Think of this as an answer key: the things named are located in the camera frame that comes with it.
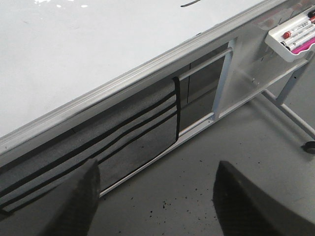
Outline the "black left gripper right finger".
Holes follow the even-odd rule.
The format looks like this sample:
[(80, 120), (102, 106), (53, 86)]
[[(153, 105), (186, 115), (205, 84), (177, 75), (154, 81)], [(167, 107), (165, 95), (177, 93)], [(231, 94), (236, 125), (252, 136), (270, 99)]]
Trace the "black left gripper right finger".
[(313, 236), (315, 225), (262, 191), (228, 161), (220, 161), (213, 203), (225, 236)]

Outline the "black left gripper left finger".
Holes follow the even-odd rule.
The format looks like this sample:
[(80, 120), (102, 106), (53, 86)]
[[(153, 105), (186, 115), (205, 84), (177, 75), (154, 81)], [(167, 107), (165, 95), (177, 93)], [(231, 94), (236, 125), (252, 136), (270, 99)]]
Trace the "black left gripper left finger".
[(85, 236), (100, 189), (97, 162), (88, 160), (69, 179), (0, 223), (2, 236)]

